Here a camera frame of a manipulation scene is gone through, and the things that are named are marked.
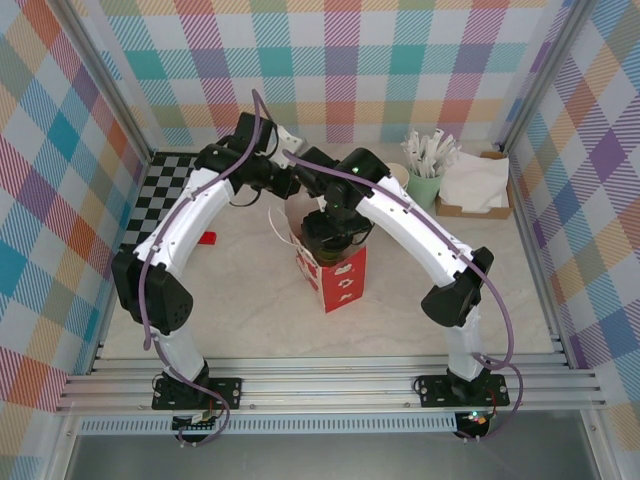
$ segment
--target paper cup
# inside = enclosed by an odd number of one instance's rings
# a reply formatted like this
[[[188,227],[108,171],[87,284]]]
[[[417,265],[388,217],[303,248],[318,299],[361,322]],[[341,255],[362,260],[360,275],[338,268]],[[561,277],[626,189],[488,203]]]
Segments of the paper cup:
[[[387,163],[387,167],[391,170],[391,175],[396,177],[400,186],[407,188],[407,184],[409,183],[409,170],[399,163]]]
[[[429,209],[436,199],[438,190],[440,190],[440,181],[442,176],[435,178],[422,178],[411,174],[409,180],[409,188],[407,193],[422,207],[423,210]]]

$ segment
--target white table surface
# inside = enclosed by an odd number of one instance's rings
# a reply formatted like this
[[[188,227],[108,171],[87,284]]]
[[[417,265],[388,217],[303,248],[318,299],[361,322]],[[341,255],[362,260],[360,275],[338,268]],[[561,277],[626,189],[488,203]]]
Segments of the white table surface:
[[[341,158],[353,146],[321,148]],[[386,162],[404,163],[396,145],[367,148]],[[251,191],[241,192],[238,201],[251,196]],[[376,227],[367,241],[364,296],[325,314],[295,263],[293,247],[282,243],[272,231],[267,218],[269,206],[274,224],[285,235],[286,220],[276,211],[282,209],[282,200],[265,194],[251,208],[225,207],[210,226],[218,234],[216,245],[198,245],[187,263],[182,282],[194,297],[188,324],[202,355],[250,358],[447,353],[443,328],[420,308],[433,283],[386,232]],[[495,255],[489,276],[511,314],[515,351],[551,352],[547,324],[513,216],[508,220],[435,219],[461,241],[474,248],[486,246]],[[486,287],[482,294],[485,351],[504,353],[504,320]],[[153,350],[143,351],[142,341],[142,326],[117,304],[102,357],[155,357]]]

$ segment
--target metal rail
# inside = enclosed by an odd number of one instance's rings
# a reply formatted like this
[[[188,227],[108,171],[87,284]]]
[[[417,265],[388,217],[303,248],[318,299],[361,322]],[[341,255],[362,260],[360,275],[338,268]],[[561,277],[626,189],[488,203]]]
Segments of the metal rail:
[[[602,408],[605,399],[591,370],[569,368],[559,337],[550,354],[515,355],[524,381],[523,410]],[[234,415],[290,413],[455,412],[470,407],[422,409],[412,391],[419,375],[441,374],[445,356],[209,359],[210,375],[244,379],[242,404]],[[166,415],[151,410],[157,360],[97,359],[90,375],[70,377],[58,411],[65,415]],[[507,386],[518,388],[504,370]]]

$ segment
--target green cup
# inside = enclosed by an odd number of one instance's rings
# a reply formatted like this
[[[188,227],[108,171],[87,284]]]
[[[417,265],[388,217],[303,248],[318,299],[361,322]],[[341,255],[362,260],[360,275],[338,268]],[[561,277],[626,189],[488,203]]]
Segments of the green cup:
[[[422,178],[415,175],[413,172],[409,172],[409,185],[407,185],[407,193],[413,198],[413,200],[422,207],[423,210],[428,210],[438,195],[440,190],[440,182],[442,176],[435,178]]]

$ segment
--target black and white checkered board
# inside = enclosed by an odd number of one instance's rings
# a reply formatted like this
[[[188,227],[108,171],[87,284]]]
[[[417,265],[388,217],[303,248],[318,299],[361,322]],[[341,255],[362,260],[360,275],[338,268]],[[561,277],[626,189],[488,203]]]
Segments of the black and white checkered board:
[[[131,214],[123,245],[137,245],[155,230],[187,183],[195,153],[157,153]]]

